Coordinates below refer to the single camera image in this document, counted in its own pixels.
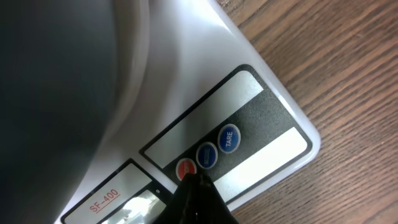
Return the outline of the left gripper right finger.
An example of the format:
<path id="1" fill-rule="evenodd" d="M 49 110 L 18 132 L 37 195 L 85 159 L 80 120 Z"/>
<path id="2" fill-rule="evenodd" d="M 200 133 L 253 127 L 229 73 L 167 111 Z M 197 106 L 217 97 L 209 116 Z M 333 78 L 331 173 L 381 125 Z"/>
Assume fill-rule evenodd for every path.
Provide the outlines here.
<path id="1" fill-rule="evenodd" d="M 204 224 L 238 224 L 212 180 L 202 174 L 198 184 L 197 221 Z"/>

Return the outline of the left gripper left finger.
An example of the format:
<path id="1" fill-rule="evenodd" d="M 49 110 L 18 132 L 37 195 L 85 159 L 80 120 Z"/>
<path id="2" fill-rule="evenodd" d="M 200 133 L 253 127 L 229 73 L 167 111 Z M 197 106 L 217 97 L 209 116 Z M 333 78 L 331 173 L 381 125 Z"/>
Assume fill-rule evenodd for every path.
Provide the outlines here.
<path id="1" fill-rule="evenodd" d="M 197 222 L 198 174 L 186 174 L 170 203 L 153 224 L 191 224 Z"/>

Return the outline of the teal metal bowl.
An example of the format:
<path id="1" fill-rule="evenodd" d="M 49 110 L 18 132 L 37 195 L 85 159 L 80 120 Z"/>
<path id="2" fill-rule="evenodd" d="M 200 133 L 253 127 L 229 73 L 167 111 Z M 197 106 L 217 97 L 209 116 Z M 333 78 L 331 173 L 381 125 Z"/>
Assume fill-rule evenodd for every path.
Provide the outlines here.
<path id="1" fill-rule="evenodd" d="M 1 1 L 1 222 L 53 223 L 114 111 L 111 1 Z"/>

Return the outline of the white digital kitchen scale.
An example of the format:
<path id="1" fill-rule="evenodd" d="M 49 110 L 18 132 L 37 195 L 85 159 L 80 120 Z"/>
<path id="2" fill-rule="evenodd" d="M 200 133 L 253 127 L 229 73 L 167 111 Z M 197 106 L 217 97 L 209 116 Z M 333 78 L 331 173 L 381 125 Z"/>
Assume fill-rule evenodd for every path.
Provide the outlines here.
<path id="1" fill-rule="evenodd" d="M 59 223 L 158 223 L 188 173 L 225 213 L 308 164 L 318 131 L 215 1 L 114 1 L 121 94 Z"/>

